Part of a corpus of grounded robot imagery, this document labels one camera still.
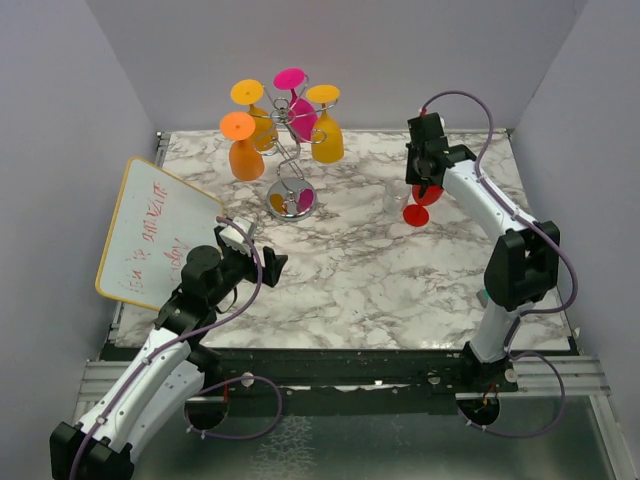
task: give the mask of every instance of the red handwriting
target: red handwriting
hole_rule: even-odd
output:
[[[153,194],[147,198],[147,213],[142,220],[142,239],[155,242],[158,233],[158,219],[162,215],[162,207],[167,198],[167,190],[159,183],[153,182]]]
[[[187,253],[189,253],[188,245],[181,242],[180,239],[174,238],[174,245],[171,247],[171,251],[164,252],[164,256],[171,260],[171,281],[180,282],[180,271],[182,270],[182,259]]]
[[[142,271],[131,270],[125,277],[125,282],[120,282],[120,286],[135,293],[141,293],[144,284],[142,283]]]
[[[130,270],[127,270],[123,281],[120,282],[120,286],[130,292],[142,293],[144,288],[142,267],[139,265],[151,256],[150,252],[147,252],[141,248],[134,250],[133,254],[125,260],[125,262],[133,262]]]
[[[151,256],[151,253],[145,252],[144,250],[139,248],[138,250],[134,250],[133,255],[127,258],[125,262],[133,262],[136,260],[146,260],[150,256]]]

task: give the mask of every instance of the gray wall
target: gray wall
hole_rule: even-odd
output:
[[[405,128],[428,96],[480,95],[514,127],[586,0],[87,0],[150,118],[217,128],[231,86],[301,66],[345,127]],[[451,99],[451,127],[486,127]]]
[[[113,303],[93,281],[129,156],[154,128],[82,0],[0,4],[0,471],[50,478]]]
[[[604,364],[640,465],[640,3],[590,0],[514,135],[539,218],[555,220],[581,289],[570,310]],[[567,278],[563,279],[564,292]]]

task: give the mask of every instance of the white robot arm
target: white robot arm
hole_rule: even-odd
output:
[[[532,309],[535,302],[556,286],[559,262],[549,245],[517,221],[510,211],[538,225],[556,243],[560,233],[552,222],[538,224],[535,218],[521,212],[484,177],[484,182],[510,211],[500,205],[480,182],[475,155],[464,145],[449,146],[437,113],[409,120],[409,132],[407,183],[420,185],[423,191],[430,187],[444,189],[495,245],[484,276],[488,305],[469,348],[481,364],[500,361],[506,355],[505,346],[517,330],[521,313]]]
[[[233,225],[247,238],[253,236],[252,222],[236,218]],[[75,426],[63,422],[55,429],[50,438],[54,480],[131,478],[142,450],[171,415],[205,382],[224,380],[218,354],[200,340],[216,322],[218,303],[242,280],[257,282],[249,245],[235,227],[215,230],[222,255],[212,246],[189,252],[181,284],[160,309],[155,328],[125,373]],[[262,283],[274,287],[287,256],[269,247],[263,251]],[[78,458],[82,468],[74,471]]]

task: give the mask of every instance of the marble countertop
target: marble countertop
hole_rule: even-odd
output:
[[[485,135],[449,138],[477,153]],[[264,175],[242,183],[231,174],[230,142],[220,133],[172,134],[163,168],[218,197],[228,216],[257,219],[257,246],[289,255],[279,285],[263,288],[242,317],[209,332],[204,345],[448,349],[473,337],[483,313],[476,293],[492,245],[446,194],[429,207],[431,219],[423,228],[382,213],[385,183],[404,178],[408,135],[346,131],[344,139],[345,157],[335,164],[317,163],[309,147],[303,149],[300,166],[317,190],[318,209],[300,223],[282,224],[264,204],[278,159],[265,157]],[[506,134],[494,136],[483,166],[526,210]],[[252,289],[247,282],[239,286],[237,305]],[[554,291],[539,305],[557,301]],[[140,346],[154,319],[153,311],[125,305],[116,344]],[[560,314],[529,316],[513,346],[568,349],[567,335]]]

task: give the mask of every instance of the clear glass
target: clear glass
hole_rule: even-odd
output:
[[[411,187],[404,180],[391,180],[384,187],[382,209],[388,215],[399,216],[409,202]]]

